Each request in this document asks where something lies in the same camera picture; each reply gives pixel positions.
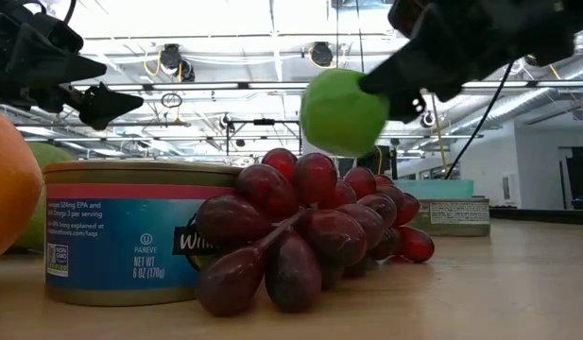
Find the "grape stem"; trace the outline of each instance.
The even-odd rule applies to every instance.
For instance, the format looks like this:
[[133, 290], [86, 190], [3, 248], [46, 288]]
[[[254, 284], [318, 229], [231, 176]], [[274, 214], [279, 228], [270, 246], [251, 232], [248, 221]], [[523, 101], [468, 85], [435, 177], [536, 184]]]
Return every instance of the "grape stem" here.
[[304, 212], [305, 209], [300, 208], [300, 210], [296, 212], [293, 216], [282, 221], [276, 229], [274, 229], [272, 232], [268, 234], [268, 236], [266, 236], [265, 238], [258, 242], [258, 247], [260, 247], [261, 249], [267, 249], [268, 247], [270, 247], [270, 245], [272, 245], [272, 243], [274, 243], [274, 241], [276, 241], [279, 238], [279, 236], [281, 236], [281, 234], [295, 226], [295, 224], [303, 216]]

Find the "blue label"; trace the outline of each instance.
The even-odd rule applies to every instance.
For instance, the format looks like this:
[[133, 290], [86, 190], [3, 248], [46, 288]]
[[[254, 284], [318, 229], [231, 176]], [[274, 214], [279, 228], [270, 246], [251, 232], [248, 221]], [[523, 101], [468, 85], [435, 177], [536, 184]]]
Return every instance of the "blue label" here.
[[193, 224], [202, 202], [47, 199], [47, 285], [88, 290], [195, 287], [202, 256], [214, 253]]

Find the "teal container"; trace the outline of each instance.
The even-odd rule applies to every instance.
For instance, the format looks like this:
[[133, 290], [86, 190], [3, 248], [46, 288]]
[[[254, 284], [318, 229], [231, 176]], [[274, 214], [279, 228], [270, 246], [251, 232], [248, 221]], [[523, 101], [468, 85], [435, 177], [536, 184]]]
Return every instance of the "teal container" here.
[[397, 179], [394, 180], [394, 184], [417, 199], [470, 199], [473, 197], [472, 180]]

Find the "pink stripe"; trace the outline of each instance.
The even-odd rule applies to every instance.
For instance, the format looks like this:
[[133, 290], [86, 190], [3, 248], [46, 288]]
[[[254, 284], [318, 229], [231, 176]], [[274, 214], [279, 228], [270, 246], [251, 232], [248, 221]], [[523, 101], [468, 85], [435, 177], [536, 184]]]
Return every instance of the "pink stripe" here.
[[47, 198], [207, 199], [233, 188], [172, 184], [49, 184]]

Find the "grape bunch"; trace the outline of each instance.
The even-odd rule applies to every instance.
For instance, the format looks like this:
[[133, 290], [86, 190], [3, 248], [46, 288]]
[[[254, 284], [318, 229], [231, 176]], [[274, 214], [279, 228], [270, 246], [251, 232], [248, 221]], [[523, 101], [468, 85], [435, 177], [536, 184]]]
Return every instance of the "grape bunch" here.
[[197, 232], [220, 251], [200, 271], [197, 299], [215, 316], [248, 309], [262, 279], [283, 312], [309, 310], [342, 277], [364, 277], [369, 263], [403, 256], [423, 263], [434, 243], [406, 226], [420, 204], [386, 176], [283, 148], [245, 168], [233, 195], [206, 200]]

